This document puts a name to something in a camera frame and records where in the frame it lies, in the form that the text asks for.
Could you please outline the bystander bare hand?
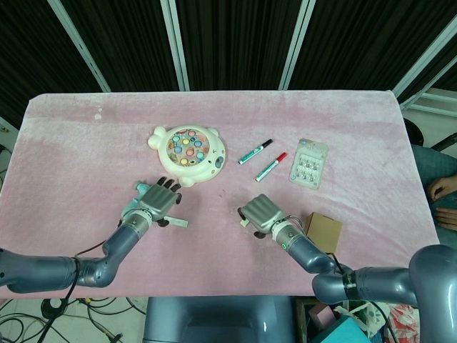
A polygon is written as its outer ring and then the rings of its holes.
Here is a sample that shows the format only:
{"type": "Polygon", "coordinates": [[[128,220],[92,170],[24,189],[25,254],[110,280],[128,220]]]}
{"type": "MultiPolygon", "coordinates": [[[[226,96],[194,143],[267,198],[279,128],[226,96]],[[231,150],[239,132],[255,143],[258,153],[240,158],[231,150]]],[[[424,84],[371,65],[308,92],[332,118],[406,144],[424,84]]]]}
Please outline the bystander bare hand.
{"type": "Polygon", "coordinates": [[[435,201],[456,191],[456,176],[442,177],[432,181],[428,186],[428,195],[435,201]]]}
{"type": "Polygon", "coordinates": [[[440,227],[457,230],[457,210],[447,208],[437,208],[435,210],[435,218],[440,227]]]}

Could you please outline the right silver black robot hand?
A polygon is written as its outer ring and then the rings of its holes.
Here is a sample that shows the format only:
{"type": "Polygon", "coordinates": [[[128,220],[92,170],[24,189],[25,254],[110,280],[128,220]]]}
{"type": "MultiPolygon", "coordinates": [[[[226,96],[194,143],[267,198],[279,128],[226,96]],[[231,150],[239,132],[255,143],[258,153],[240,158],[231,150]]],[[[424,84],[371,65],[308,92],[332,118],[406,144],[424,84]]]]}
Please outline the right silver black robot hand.
{"type": "Polygon", "coordinates": [[[263,239],[272,234],[272,228],[286,215],[265,194],[253,198],[246,205],[237,209],[241,221],[254,227],[255,238],[263,239]]]}

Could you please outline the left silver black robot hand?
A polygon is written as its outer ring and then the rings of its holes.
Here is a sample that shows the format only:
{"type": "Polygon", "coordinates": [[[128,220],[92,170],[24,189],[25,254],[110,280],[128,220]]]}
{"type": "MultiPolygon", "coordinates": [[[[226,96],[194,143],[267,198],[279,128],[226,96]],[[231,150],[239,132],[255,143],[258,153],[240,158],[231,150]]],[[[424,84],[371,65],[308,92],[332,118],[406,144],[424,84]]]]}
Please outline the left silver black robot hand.
{"type": "Polygon", "coordinates": [[[180,204],[182,194],[181,185],[174,179],[161,177],[153,184],[137,184],[138,202],[142,209],[152,214],[152,221],[160,227],[166,227],[170,221],[165,218],[175,204],[180,204]]]}

